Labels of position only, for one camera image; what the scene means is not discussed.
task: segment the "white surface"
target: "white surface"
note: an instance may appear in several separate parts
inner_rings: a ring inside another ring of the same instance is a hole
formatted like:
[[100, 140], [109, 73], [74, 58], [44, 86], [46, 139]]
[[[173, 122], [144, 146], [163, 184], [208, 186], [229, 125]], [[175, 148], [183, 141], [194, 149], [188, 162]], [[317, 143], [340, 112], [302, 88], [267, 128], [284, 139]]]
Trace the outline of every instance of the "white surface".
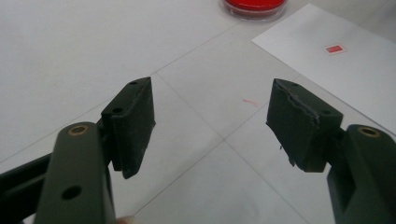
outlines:
[[[396, 44], [307, 5], [253, 39], [302, 75], [396, 133]], [[341, 44], [330, 55], [327, 46]]]
[[136, 214], [142, 223], [305, 223], [222, 143]]
[[377, 125], [250, 41], [309, 2], [357, 23], [385, 0], [293, 0], [273, 22], [237, 20], [213, 0], [1, 1], [0, 173], [51, 152], [62, 127], [97, 121], [125, 83], [151, 76], [157, 125], [142, 168], [129, 180], [112, 172], [119, 217], [333, 223], [326, 173], [292, 168], [265, 126], [272, 78], [331, 103], [343, 128]]

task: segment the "white paper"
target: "white paper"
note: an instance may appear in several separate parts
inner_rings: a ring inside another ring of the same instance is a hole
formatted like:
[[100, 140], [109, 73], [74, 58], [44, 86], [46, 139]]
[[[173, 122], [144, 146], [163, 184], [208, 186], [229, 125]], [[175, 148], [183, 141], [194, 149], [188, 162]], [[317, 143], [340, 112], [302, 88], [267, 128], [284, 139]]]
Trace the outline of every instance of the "white paper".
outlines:
[[[396, 133], [393, 42], [310, 4], [253, 42]], [[337, 44], [344, 52], [326, 50]]]

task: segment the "screw hole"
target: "screw hole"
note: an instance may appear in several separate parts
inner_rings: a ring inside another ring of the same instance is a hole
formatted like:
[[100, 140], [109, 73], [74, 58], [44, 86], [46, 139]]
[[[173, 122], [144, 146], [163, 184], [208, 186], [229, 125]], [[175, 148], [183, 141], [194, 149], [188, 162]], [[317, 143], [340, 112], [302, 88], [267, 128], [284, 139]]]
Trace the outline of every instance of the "screw hole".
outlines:
[[379, 132], [378, 131], [376, 131], [376, 130], [374, 130], [374, 129], [372, 129], [372, 128], [368, 128], [368, 127], [360, 127], [359, 128], [359, 131], [362, 133], [362, 134], [364, 134], [364, 135], [366, 135], [366, 136], [368, 136], [368, 137], [375, 137], [375, 138], [377, 138], [377, 137], [379, 137]]
[[115, 114], [119, 114], [120, 112], [122, 112], [122, 108], [114, 108], [112, 111]]
[[80, 186], [73, 186], [64, 191], [62, 194], [62, 198], [66, 201], [77, 198], [77, 196], [81, 193], [82, 188]]

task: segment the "white table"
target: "white table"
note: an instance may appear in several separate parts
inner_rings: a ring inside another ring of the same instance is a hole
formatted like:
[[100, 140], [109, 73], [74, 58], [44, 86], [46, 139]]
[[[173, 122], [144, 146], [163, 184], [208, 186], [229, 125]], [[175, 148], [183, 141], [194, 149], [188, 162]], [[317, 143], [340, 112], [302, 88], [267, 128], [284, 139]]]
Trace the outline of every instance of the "white table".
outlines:
[[118, 217], [334, 223], [329, 168], [292, 168], [265, 126], [272, 80], [323, 98], [343, 128], [381, 127], [250, 40], [313, 3], [396, 42], [366, 20], [389, 2], [289, 0], [279, 20], [253, 22], [218, 0], [1, 1], [0, 172], [50, 153], [62, 127], [96, 122], [124, 84], [151, 76], [157, 125], [139, 174], [112, 172]]

